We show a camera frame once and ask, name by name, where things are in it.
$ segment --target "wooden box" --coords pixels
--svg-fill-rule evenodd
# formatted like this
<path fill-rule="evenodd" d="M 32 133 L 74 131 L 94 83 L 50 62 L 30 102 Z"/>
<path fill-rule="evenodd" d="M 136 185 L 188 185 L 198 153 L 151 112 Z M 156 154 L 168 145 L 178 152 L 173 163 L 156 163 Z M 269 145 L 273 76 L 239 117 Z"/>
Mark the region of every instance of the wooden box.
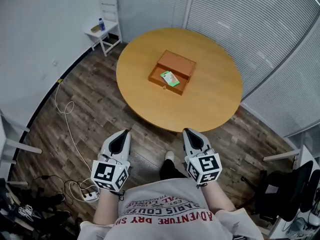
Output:
<path fill-rule="evenodd" d="M 164 89 L 168 89 L 176 94 L 182 95 L 195 69 L 196 63 L 194 61 L 165 50 L 150 73 L 148 80 L 163 87 Z M 160 74 L 166 71 L 171 71 L 180 83 L 176 86 L 168 85 L 160 76 Z"/>

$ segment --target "white chair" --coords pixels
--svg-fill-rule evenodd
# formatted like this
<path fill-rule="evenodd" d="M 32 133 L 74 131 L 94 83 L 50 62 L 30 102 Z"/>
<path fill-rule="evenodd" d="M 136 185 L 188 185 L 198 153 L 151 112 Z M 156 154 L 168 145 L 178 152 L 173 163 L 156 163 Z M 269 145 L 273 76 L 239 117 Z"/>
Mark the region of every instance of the white chair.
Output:
<path fill-rule="evenodd" d="M 3 126 L 3 120 L 5 120 L 7 123 L 9 123 L 11 126 L 16 127 L 18 129 L 21 129 L 25 132 L 30 132 L 29 128 L 24 127 L 23 125 L 4 117 L 2 113 L 0 113 L 0 164 L 1 163 L 9 163 L 9 164 L 16 164 L 16 161 L 12 160 L 11 157 L 4 153 L 4 147 L 5 145 L 9 145 L 14 148 L 18 148 L 21 150 L 26 150 L 34 153 L 41 154 L 42 150 L 37 147 L 25 145 L 22 143 L 19 143 L 15 140 L 9 139 L 6 136 L 5 129 Z"/>
<path fill-rule="evenodd" d="M 93 33 L 91 31 L 91 28 L 93 28 L 95 25 L 98 24 L 98 19 L 96 19 L 96 22 L 91 22 L 90 24 L 87 24 L 83 31 L 91 37 L 95 42 L 91 46 L 92 50 L 95 50 L 95 46 L 99 43 L 101 44 L 101 48 L 103 50 L 104 56 L 107 56 L 107 53 L 114 48 L 117 44 L 122 43 L 122 36 L 121 36 L 121 30 L 119 26 L 119 17 L 118 17 L 118 4 L 117 0 L 99 0 L 100 9 L 102 13 L 102 19 L 104 22 L 105 30 L 97 31 Z M 106 37 L 109 37 L 109 31 L 117 28 L 119 40 L 116 41 L 114 44 L 108 43 L 103 41 Z"/>

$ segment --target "round wooden table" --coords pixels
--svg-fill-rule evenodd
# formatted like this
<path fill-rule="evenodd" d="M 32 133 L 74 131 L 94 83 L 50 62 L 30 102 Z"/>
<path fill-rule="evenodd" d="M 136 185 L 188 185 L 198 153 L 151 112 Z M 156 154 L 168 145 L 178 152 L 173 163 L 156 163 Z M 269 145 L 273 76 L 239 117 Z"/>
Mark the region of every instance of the round wooden table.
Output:
<path fill-rule="evenodd" d="M 148 80 L 165 50 L 196 62 L 182 95 Z M 210 38 L 186 29 L 162 28 L 139 36 L 121 53 L 116 80 L 128 105 L 160 128 L 199 132 L 217 128 L 236 112 L 241 75 L 231 56 Z"/>

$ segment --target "white wall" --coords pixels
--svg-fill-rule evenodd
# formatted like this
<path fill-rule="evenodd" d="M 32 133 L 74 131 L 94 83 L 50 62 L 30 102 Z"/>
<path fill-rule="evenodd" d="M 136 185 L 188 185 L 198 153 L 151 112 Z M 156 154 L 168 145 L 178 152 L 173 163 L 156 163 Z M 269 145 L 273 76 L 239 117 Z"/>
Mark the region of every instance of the white wall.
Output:
<path fill-rule="evenodd" d="M 82 26 L 99 17 L 98 0 L 0 0 L 0 109 L 5 115 L 27 125 L 57 79 L 90 47 Z"/>

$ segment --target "water bottle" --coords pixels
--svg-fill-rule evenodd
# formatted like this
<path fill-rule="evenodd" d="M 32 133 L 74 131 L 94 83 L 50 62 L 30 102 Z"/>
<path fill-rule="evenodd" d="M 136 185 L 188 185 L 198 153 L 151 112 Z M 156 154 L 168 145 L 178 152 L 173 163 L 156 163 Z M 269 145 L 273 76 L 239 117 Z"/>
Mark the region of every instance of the water bottle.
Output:
<path fill-rule="evenodd" d="M 105 23 L 104 23 L 104 21 L 102 20 L 102 18 L 99 19 L 99 27 L 100 27 L 100 30 L 101 30 L 101 31 L 104 31 L 104 30 L 106 29 Z"/>

